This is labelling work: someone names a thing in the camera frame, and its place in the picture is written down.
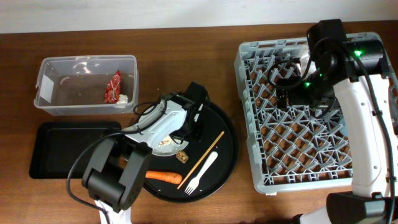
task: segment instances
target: black round tray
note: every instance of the black round tray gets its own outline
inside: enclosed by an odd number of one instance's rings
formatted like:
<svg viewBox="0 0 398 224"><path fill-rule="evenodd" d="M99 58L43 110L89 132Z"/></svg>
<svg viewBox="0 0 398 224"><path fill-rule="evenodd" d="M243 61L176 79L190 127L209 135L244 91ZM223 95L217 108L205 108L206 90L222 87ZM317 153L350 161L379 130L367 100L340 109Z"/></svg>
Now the black round tray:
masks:
<svg viewBox="0 0 398 224"><path fill-rule="evenodd" d="M216 192L231 175L236 165L239 151L238 138L236 137L231 120L224 111L211 103L209 107L202 109L197 122L201 127L200 136L191 139L189 145L184 149L189 157L189 160L185 164L178 161L175 155L168 157L152 155L148 170L176 172L184 179L220 132L224 131L224 135L211 150L211 152L215 151L218 153L217 159L201 177L199 186L191 195L187 195L184 192L185 188L187 188L189 182L199 173L208 155L178 190L177 184L146 179L144 189L153 196L169 202L194 202Z"/></svg>

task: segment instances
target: white plastic fork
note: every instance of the white plastic fork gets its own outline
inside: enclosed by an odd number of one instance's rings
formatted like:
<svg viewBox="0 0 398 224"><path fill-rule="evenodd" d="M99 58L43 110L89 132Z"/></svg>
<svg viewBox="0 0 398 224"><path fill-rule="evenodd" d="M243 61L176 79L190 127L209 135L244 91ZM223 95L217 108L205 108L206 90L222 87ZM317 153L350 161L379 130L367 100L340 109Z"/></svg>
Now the white plastic fork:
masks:
<svg viewBox="0 0 398 224"><path fill-rule="evenodd" d="M214 160L217 159L217 156L218 156L217 152L210 153L210 155L209 155L209 157L207 157L207 160L204 163L203 167L200 169L199 174L189 182L187 188L184 191L186 194L190 195L198 187L200 177L203 176L203 174L211 166L211 164L214 162Z"/></svg>

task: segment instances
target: white wall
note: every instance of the white wall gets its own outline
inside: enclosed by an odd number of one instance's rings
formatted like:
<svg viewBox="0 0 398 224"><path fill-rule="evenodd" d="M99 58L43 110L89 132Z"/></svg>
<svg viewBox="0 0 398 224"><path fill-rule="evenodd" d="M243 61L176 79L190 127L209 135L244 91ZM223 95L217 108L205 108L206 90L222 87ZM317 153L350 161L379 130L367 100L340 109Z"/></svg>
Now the white wall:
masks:
<svg viewBox="0 0 398 224"><path fill-rule="evenodd" d="M0 0L0 33L398 19L397 0Z"/></svg>

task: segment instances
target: wooden chopstick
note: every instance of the wooden chopstick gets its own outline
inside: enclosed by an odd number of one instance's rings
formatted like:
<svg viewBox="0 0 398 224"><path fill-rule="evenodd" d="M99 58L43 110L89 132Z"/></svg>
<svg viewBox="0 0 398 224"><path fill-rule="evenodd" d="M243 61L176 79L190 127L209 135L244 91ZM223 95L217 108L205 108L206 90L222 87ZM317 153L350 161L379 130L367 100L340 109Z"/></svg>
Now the wooden chopstick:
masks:
<svg viewBox="0 0 398 224"><path fill-rule="evenodd" d="M199 164L202 162L202 160L207 156L207 154L211 151L211 149L217 144L218 140L220 140L220 138L222 137L222 135L224 134L224 131L222 131L220 133L220 135L216 138L216 140L214 140L214 142L211 144L211 146L206 150L206 152L204 153L204 155L199 159L199 161L193 166L193 168L191 169L191 171L188 173L188 175L184 178L184 180L181 182L181 184L177 187L177 189L179 189L184 182L189 178L189 176L191 176L191 174L193 173L193 171L195 171L195 169L199 166Z"/></svg>

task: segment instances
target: plastic container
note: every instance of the plastic container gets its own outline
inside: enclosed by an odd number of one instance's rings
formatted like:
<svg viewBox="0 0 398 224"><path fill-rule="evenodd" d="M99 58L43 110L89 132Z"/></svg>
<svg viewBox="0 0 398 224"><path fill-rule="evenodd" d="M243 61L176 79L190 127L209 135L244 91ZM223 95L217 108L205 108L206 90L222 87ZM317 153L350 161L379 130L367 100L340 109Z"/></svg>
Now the plastic container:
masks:
<svg viewBox="0 0 398 224"><path fill-rule="evenodd" d="M121 71L124 104L106 104L106 85ZM58 115L132 113L138 101L137 60L133 55L55 57L43 60L34 105Z"/></svg>
<svg viewBox="0 0 398 224"><path fill-rule="evenodd" d="M373 32L348 34L347 38L381 40ZM342 187L352 181L351 154L348 138L342 134L340 110L315 119L308 106L291 106L287 111L275 106L276 90L265 74L275 60L298 57L303 51L308 51L304 37L243 43L236 56L236 83L246 120L253 183L262 194ZM392 114L396 114L398 81L389 60L388 64L389 103ZM287 78L293 73L293 68L282 65L276 76ZM393 118L398 129L398 119Z"/></svg>

